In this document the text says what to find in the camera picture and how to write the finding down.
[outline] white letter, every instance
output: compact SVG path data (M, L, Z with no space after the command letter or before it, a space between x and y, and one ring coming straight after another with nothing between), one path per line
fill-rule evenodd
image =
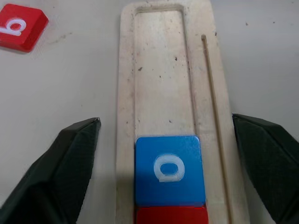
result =
M175 174L165 175L161 171L163 164L173 163L177 165L178 170ZM176 155L165 154L159 156L154 163L154 172L159 182L177 182L183 179L185 174L185 166L183 161Z
M18 30L11 29L13 24L19 24L20 28ZM22 19L13 19L6 24L6 28L0 27L0 33L20 36L21 32L26 28L26 25L26 22Z

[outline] red block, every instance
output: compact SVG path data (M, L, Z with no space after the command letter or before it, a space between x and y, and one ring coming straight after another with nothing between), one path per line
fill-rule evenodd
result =
M30 52L48 21L40 9L5 5L0 12L0 46Z
M150 207L137 211L137 224L208 224L205 207Z

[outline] wooden board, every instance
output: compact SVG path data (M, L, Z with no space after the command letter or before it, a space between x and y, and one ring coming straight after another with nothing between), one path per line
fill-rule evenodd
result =
M134 3L121 15L116 223L134 222L140 136L196 134L210 224L249 224L209 0Z

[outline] blue tile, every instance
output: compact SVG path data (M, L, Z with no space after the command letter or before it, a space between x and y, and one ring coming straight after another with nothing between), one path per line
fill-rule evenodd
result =
M137 206L202 206L205 201L198 137L141 137L137 140Z

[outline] white table surface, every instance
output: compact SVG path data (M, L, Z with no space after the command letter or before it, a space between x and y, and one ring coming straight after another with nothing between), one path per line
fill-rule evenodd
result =
M31 53L0 48L0 204L61 129L99 116L78 223L114 223L120 12L130 2L0 0L0 7L39 8L50 20ZM299 0L212 5L232 112L279 123L299 140ZM251 222L273 224L248 178L245 183Z

